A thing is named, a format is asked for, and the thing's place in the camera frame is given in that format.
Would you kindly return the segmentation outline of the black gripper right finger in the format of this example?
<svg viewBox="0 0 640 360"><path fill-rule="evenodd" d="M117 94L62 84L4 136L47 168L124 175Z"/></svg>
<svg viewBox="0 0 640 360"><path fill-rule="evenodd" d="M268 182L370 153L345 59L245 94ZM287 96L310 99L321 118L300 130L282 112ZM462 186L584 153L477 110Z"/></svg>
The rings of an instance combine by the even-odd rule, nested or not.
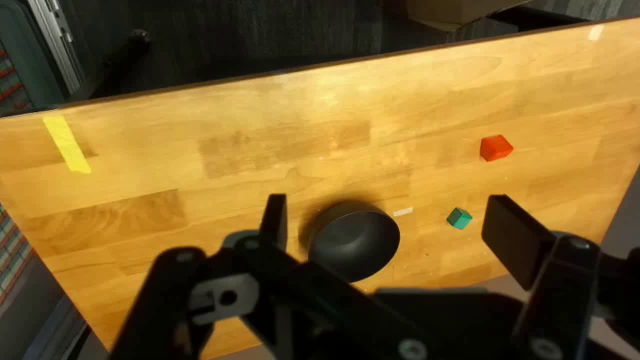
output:
<svg viewBox="0 0 640 360"><path fill-rule="evenodd" d="M538 270L556 243L544 224L507 195L489 199L483 241L524 290L534 287Z"/></svg>

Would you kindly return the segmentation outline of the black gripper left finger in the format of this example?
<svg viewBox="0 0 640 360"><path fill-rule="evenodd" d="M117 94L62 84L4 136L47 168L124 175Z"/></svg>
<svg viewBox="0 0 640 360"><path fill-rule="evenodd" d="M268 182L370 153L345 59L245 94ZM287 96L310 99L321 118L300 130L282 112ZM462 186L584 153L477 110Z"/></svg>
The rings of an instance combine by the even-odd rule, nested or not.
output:
<svg viewBox="0 0 640 360"><path fill-rule="evenodd" d="M263 243L268 243L281 251L287 249L289 204L284 195L268 196L258 234Z"/></svg>

